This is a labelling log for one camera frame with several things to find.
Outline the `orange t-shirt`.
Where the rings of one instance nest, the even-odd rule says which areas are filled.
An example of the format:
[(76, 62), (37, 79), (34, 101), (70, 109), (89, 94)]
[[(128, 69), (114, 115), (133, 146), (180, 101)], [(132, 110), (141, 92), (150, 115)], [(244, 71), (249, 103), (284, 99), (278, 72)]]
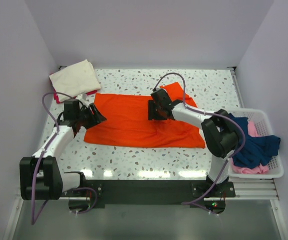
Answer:
[(199, 129), (177, 120), (149, 120), (150, 96), (97, 93), (106, 121), (86, 130), (84, 142), (137, 148), (205, 148)]

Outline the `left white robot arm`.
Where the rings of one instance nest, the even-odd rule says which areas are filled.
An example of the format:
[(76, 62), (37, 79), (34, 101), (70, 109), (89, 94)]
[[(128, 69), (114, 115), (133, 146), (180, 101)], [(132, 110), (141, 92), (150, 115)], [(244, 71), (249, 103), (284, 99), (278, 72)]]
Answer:
[(57, 161), (81, 128), (92, 128), (107, 119), (94, 103), (68, 99), (53, 120), (54, 128), (47, 141), (32, 156), (20, 160), (20, 194), (24, 200), (57, 200), (69, 190), (76, 196), (87, 192), (84, 174), (63, 172)]

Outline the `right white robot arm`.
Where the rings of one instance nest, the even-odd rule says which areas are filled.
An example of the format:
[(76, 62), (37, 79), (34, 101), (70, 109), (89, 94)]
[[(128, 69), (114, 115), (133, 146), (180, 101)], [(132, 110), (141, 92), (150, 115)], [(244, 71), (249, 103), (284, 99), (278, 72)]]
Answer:
[(206, 147), (212, 154), (206, 190), (211, 196), (224, 191), (228, 179), (228, 162), (246, 143), (242, 128), (233, 121), (226, 110), (204, 111), (190, 106), (184, 100), (171, 100), (163, 88), (154, 88), (148, 101), (148, 120), (180, 121), (202, 130)]

